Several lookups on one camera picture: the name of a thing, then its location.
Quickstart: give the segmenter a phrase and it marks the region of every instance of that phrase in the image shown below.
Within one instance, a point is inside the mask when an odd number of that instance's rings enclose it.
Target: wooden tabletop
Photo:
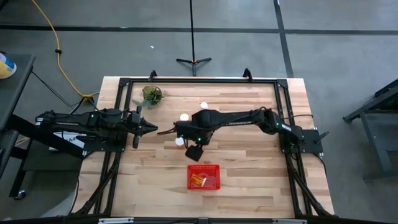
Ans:
[[[113,108],[119,78],[104,77],[98,108]],[[294,115],[311,114],[304,80],[287,80]],[[146,85],[134,84],[132,100],[142,101],[141,91]],[[268,84],[154,82],[152,85],[158,86],[165,98],[154,109],[143,109],[142,115],[157,125],[159,131],[172,128],[182,113],[199,111],[201,102],[220,112],[248,111],[261,106],[276,110],[274,87]],[[314,127],[311,116],[299,116],[295,121],[303,129]],[[129,135],[119,167],[112,216],[294,217],[286,162],[277,134],[264,134],[255,125],[221,128],[214,133],[210,145],[204,147],[199,162],[185,157],[185,149],[175,145],[175,138],[175,134],[149,133],[140,139],[138,149],[133,149]],[[83,161],[74,210],[78,210],[98,186],[103,157],[103,152],[96,152]],[[333,213],[322,163],[312,154],[304,154],[303,163],[308,187],[325,209]],[[189,164],[219,164],[221,189],[188,190]],[[301,190],[298,194],[304,211]]]

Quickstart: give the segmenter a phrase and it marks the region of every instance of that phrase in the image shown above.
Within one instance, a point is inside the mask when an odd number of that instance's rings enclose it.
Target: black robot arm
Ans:
[[[83,114],[61,114],[47,111],[36,117],[36,125],[51,133],[69,131],[84,134],[77,138],[85,143],[86,151],[112,151],[113,146],[123,144],[125,133],[134,135],[133,148],[138,147],[139,137],[157,130],[157,126],[141,118],[141,107],[136,111],[103,109]]]
[[[213,133],[224,126],[239,126],[255,124],[266,134],[284,133],[291,144],[300,144],[304,141],[302,128],[285,124],[272,110],[265,107],[258,110],[220,113],[217,110],[201,110],[192,115],[191,121],[177,121],[174,128],[158,133],[177,133],[178,138],[184,141],[194,141],[196,146],[187,147],[185,155],[198,161],[203,154],[203,146],[210,143]]]

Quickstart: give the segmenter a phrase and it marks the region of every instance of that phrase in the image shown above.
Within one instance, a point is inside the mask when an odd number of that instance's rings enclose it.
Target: gray floor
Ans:
[[[183,0],[37,1],[54,24],[71,26],[189,27],[189,5]],[[398,29],[393,0],[280,0],[287,29]],[[276,29],[271,0],[194,1],[195,25],[216,28]],[[45,24],[30,1],[11,1],[0,21]],[[35,54],[34,70],[69,102],[79,97],[57,70],[55,40],[47,31],[1,30],[0,49]],[[105,75],[189,76],[175,58],[191,57],[189,33],[58,32],[62,63],[85,93],[99,91]],[[195,35],[197,58],[213,61],[199,76],[238,77],[248,67],[256,77],[286,77],[279,34]],[[362,124],[341,119],[397,78],[398,36],[288,35],[290,58],[297,78],[304,78],[312,113],[321,131],[331,198],[337,215],[345,218],[397,222],[398,181],[365,184],[362,176],[378,170]],[[46,110],[68,112],[56,97],[30,77],[16,113],[30,121]],[[0,219],[64,215],[75,190],[76,174],[49,181],[58,174],[30,175],[28,196],[7,198],[17,161],[0,180]]]

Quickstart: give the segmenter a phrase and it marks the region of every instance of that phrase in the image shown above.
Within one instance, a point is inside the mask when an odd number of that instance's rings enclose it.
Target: green plant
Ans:
[[[157,86],[145,86],[142,89],[142,96],[144,97],[143,102],[137,100],[133,100],[132,102],[138,106],[145,106],[148,109],[152,109],[163,98],[162,90]]]

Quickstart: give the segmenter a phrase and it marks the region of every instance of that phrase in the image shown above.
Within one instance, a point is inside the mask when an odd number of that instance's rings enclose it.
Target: red basket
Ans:
[[[191,181],[192,174],[206,178],[204,186],[199,186]],[[188,165],[187,188],[190,190],[219,190],[220,166],[219,165]]]

